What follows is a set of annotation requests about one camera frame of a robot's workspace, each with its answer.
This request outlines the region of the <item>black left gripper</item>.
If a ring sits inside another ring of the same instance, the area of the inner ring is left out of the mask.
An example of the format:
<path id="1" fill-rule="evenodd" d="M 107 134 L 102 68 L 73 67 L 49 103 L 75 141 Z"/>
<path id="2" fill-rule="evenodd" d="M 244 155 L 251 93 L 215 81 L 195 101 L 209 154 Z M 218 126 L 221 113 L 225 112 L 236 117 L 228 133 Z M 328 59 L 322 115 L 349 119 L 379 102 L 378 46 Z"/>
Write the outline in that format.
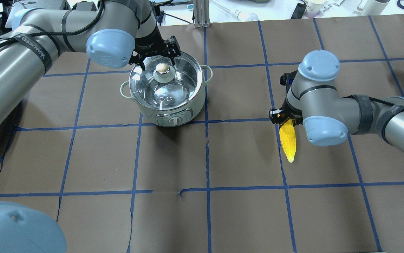
<path id="1" fill-rule="evenodd" d="M 163 56 L 169 58 L 172 66 L 175 66 L 175 58 L 181 56 L 177 38 L 172 35 L 167 40 L 163 39 L 158 27 L 155 27 L 149 35 L 136 38 L 133 51 L 136 55 L 131 55 L 128 64 L 139 65 L 143 71 L 145 71 L 144 60 L 147 57 Z"/>

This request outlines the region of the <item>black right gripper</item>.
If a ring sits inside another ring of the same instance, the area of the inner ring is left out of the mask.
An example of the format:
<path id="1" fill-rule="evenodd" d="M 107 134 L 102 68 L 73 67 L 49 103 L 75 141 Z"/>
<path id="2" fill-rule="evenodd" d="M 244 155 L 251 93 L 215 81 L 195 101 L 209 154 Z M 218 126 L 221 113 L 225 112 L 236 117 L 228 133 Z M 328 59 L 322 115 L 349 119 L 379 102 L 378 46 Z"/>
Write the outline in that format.
<path id="1" fill-rule="evenodd" d="M 281 75 L 279 83 L 280 85 L 285 86 L 285 95 L 290 91 L 296 74 L 297 71 L 293 71 Z M 293 120 L 293 125 L 302 124 L 302 111 L 290 105 L 289 102 L 287 102 L 287 98 L 284 99 L 284 102 L 279 109 L 271 108 L 268 112 L 269 118 L 274 125 L 284 125 L 284 123 L 289 120 Z"/>

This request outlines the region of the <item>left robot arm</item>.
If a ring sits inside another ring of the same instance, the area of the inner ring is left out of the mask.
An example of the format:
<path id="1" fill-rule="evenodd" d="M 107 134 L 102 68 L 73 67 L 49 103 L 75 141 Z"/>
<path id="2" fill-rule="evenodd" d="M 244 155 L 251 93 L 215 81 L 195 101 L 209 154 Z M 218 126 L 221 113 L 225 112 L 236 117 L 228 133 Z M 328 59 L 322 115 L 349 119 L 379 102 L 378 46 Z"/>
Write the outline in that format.
<path id="1" fill-rule="evenodd" d="M 98 11 L 24 9 L 0 39 L 0 125 L 64 52 L 82 52 L 111 69 L 181 56 L 164 40 L 148 0 L 99 0 Z"/>

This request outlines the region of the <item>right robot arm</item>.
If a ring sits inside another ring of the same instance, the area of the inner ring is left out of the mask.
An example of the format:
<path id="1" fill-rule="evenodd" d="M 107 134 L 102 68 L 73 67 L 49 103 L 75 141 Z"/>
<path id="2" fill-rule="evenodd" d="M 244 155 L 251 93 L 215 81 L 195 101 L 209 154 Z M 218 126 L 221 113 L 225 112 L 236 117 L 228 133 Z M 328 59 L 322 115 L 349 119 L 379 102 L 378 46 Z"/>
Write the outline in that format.
<path id="1" fill-rule="evenodd" d="M 295 156 L 296 125 L 303 125 L 308 142 L 333 146 L 349 135 L 376 134 L 404 153 L 404 97 L 376 99 L 365 95 L 341 98 L 335 78 L 340 61 L 332 52 L 308 53 L 298 69 L 283 74 L 286 96 L 279 109 L 269 110 L 269 118 L 279 126 L 280 141 L 290 162 Z"/>

